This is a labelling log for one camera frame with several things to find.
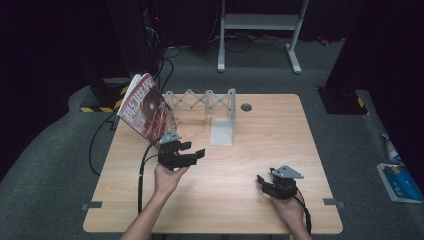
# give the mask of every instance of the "book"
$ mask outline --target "book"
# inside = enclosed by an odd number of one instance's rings
[[[149,73],[134,76],[117,115],[150,143],[162,137],[166,130],[176,132],[173,110]]]
[[[380,163],[377,170],[394,202],[423,203],[424,196],[404,165]]]

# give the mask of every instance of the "white stand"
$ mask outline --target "white stand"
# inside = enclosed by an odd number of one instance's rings
[[[218,72],[225,71],[225,29],[259,29],[259,30],[293,30],[290,44],[286,44],[287,53],[296,74],[302,73],[297,61],[294,48],[305,17],[309,0],[303,0],[298,15],[273,15],[273,14],[226,14],[225,0],[222,0],[221,29],[218,52]]]

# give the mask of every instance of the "hand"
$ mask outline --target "hand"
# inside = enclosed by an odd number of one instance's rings
[[[302,195],[298,191],[295,195],[303,204],[305,203]],[[277,210],[277,214],[284,224],[289,228],[290,232],[293,234],[294,239],[303,240],[303,239],[312,239],[309,235],[305,224],[303,223],[304,209],[298,201],[294,198],[289,198],[286,200],[277,199],[271,197],[272,203]]]
[[[159,195],[168,199],[177,188],[181,177],[187,172],[188,167],[180,168],[176,171],[171,171],[158,163],[155,168],[155,192],[154,195]]]
[[[295,196],[304,203],[303,197],[299,194],[299,192],[297,192]],[[291,221],[303,222],[303,206],[300,205],[294,198],[281,200],[271,197],[271,200],[274,203],[278,216],[284,223],[287,224]]]

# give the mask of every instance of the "hazard tape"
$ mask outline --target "hazard tape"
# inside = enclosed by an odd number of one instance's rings
[[[113,112],[119,109],[124,99],[125,93],[128,90],[128,86],[125,86],[121,89],[119,96],[117,97],[117,101],[111,106],[80,106],[82,112]]]
[[[364,112],[366,111],[367,112],[367,114],[366,115],[369,115],[370,113],[368,112],[368,110],[365,108],[365,103],[364,103],[364,101],[362,101],[362,99],[360,98],[360,97],[358,97],[358,103],[359,103],[359,107],[362,109],[362,110],[364,110]]]

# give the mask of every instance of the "stand leg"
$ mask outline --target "stand leg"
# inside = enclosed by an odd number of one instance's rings
[[[300,68],[299,62],[297,61],[296,54],[294,53],[294,48],[296,46],[297,38],[299,37],[299,32],[302,27],[303,19],[305,18],[306,8],[308,6],[309,0],[304,0],[302,7],[300,9],[299,18],[297,19],[296,26],[293,32],[292,42],[286,44],[287,53],[289,54],[290,62],[293,67],[295,74],[301,74],[302,69]]]
[[[219,37],[218,72],[225,71],[225,0],[222,0],[221,31]]]

